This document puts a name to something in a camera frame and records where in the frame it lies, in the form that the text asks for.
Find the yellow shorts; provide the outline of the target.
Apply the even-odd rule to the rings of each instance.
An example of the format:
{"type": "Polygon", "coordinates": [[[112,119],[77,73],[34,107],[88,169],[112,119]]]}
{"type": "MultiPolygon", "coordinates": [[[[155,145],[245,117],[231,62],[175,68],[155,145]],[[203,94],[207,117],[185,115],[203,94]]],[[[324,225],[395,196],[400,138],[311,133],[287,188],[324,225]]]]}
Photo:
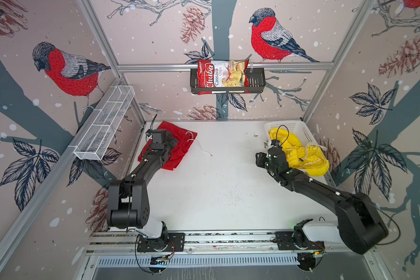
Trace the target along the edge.
{"type": "Polygon", "coordinates": [[[291,168],[305,171],[309,176],[315,177],[324,176],[329,171],[329,161],[318,144],[310,142],[303,145],[285,126],[269,130],[268,135],[271,140],[280,142],[279,146],[285,152],[291,168]]]}

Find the white plastic basket tray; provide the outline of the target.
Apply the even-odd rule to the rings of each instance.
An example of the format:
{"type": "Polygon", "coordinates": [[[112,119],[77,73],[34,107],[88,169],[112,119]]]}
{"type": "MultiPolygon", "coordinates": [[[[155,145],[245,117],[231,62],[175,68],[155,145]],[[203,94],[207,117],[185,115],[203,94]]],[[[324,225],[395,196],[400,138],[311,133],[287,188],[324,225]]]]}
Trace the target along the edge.
{"type": "MultiPolygon", "coordinates": [[[[290,133],[295,134],[303,145],[306,145],[310,142],[318,144],[314,139],[313,135],[311,134],[310,130],[308,129],[307,125],[303,121],[273,121],[266,123],[264,125],[264,129],[266,135],[268,136],[269,142],[272,141],[268,135],[269,130],[273,128],[278,128],[280,126],[285,126],[290,133]]],[[[323,151],[326,150],[325,147],[321,145],[319,146],[322,148],[323,151]]]]}

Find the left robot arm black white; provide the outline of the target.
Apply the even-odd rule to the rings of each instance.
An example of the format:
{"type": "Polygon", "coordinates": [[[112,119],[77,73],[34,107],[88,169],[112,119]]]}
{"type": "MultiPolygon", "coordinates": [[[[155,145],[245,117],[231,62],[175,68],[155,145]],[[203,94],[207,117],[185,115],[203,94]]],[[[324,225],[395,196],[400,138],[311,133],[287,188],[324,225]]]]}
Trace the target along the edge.
{"type": "Polygon", "coordinates": [[[168,163],[178,141],[165,129],[150,129],[151,144],[139,165],[122,180],[108,187],[107,225],[133,229],[148,242],[149,249],[168,248],[168,228],[164,222],[150,217],[147,186],[158,170],[168,163]]]}

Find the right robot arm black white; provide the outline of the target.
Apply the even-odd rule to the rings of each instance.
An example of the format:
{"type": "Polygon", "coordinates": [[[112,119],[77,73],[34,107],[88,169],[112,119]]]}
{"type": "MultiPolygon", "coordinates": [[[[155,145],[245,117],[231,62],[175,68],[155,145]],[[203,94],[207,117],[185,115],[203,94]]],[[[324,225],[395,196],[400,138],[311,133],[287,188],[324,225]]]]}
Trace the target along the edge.
{"type": "Polygon", "coordinates": [[[295,247],[308,249],[311,244],[329,242],[344,244],[357,254],[364,254],[388,237],[389,231],[378,209],[364,193],[336,190],[306,173],[293,169],[282,148],[274,141],[267,152],[255,155],[255,164],[282,187],[306,196],[330,210],[336,221],[305,219],[294,226],[295,247]]]}

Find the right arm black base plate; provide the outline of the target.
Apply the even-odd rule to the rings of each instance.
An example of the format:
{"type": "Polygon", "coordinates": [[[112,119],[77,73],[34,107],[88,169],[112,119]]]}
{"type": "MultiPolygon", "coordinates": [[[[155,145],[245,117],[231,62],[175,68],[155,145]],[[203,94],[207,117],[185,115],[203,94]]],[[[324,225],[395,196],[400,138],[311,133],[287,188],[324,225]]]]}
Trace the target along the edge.
{"type": "Polygon", "coordinates": [[[323,242],[310,241],[302,232],[283,231],[276,232],[273,243],[278,245],[279,250],[312,250],[323,251],[323,242]]]}

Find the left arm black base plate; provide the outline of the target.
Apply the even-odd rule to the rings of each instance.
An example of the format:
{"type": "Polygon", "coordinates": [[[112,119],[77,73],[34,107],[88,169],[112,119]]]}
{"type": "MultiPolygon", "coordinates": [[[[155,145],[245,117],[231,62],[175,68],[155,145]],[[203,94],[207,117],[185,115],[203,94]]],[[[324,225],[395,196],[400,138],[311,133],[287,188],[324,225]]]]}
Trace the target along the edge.
{"type": "Polygon", "coordinates": [[[184,250],[184,233],[168,233],[157,239],[148,239],[143,236],[137,241],[137,253],[172,253],[184,250]]]}

